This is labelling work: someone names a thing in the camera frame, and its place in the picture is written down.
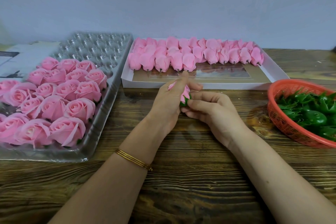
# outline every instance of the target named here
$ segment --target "person's right hand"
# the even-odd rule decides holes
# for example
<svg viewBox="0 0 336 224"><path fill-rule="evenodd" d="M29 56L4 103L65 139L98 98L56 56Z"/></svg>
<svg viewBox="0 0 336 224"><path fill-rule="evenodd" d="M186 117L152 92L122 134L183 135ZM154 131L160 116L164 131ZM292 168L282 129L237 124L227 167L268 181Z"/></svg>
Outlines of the person's right hand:
<svg viewBox="0 0 336 224"><path fill-rule="evenodd" d="M208 124L217 140L226 147L237 133L248 129L225 94L209 91L191 92L191 99L187 105L188 108L183 107L181 111L190 118Z"/></svg>

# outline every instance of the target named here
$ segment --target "gold bracelet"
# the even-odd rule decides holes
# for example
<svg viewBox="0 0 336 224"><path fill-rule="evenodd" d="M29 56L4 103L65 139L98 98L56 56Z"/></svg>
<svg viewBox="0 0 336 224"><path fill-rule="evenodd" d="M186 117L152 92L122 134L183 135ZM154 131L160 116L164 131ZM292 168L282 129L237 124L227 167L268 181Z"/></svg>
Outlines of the gold bracelet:
<svg viewBox="0 0 336 224"><path fill-rule="evenodd" d="M135 164L143 167L143 168L146 168L149 171L153 171L153 169L152 169L151 166L149 166L146 163L144 163L144 162L142 162L142 161L140 161L140 160L132 157L131 155L127 154L126 152L124 152L124 151L122 151L120 149L116 150L115 153L118 154L118 155L120 155L121 157L123 157L123 158L125 158L125 159L127 159L127 160L129 160L129 161L131 161L131 162L133 162L133 163L135 163Z"/></svg>

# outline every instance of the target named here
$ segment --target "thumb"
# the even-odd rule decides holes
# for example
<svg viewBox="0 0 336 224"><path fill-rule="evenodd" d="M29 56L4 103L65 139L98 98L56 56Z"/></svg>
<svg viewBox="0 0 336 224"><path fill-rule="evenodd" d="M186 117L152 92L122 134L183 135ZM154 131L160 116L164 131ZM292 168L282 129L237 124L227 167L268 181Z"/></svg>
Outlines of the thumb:
<svg viewBox="0 0 336 224"><path fill-rule="evenodd" d="M209 103L209 102L206 102L206 101L203 101L203 100L193 100L193 99L189 99L188 102L187 102L187 105L195 110L195 111L200 111L200 112L203 112L203 113L211 113L212 112L212 109L213 109L213 105L215 103Z"/></svg>
<svg viewBox="0 0 336 224"><path fill-rule="evenodd" d="M174 95L182 95L185 86L187 85L189 74L187 71L183 71L182 76L176 81L174 87L170 90Z"/></svg>

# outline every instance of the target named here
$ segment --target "wooden table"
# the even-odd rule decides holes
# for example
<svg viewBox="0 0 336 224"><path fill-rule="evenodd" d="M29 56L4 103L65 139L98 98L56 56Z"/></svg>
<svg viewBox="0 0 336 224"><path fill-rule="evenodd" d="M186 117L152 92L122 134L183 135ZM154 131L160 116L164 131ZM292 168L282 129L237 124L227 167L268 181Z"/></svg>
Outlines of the wooden table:
<svg viewBox="0 0 336 224"><path fill-rule="evenodd" d="M336 90L336 54L265 51L291 78ZM336 149L314 149L284 136L267 116L266 91L219 92L229 95L251 130L336 204ZM88 162L0 161L0 223L46 223L145 117L156 94L155 89L120 87L97 150ZM153 168L130 223L274 223L237 160L197 120L180 115L158 150Z"/></svg>

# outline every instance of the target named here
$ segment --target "orange basket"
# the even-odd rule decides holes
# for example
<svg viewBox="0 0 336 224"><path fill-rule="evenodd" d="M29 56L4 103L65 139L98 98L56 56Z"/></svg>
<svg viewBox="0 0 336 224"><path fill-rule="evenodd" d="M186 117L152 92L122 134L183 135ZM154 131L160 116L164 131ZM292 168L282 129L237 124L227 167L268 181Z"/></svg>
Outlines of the orange basket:
<svg viewBox="0 0 336 224"><path fill-rule="evenodd" d="M271 121L278 129L281 130L282 133L299 143L316 148L336 148L336 142L317 136L304 129L288 118L288 116L285 115L278 107L275 99L280 97L282 94L287 97L296 91L299 91L299 93L315 93L317 95L322 94L323 92L327 92L328 95L334 93L333 91L320 85L305 82L303 80L283 79L276 81L271 84L267 92L267 110Z"/></svg>

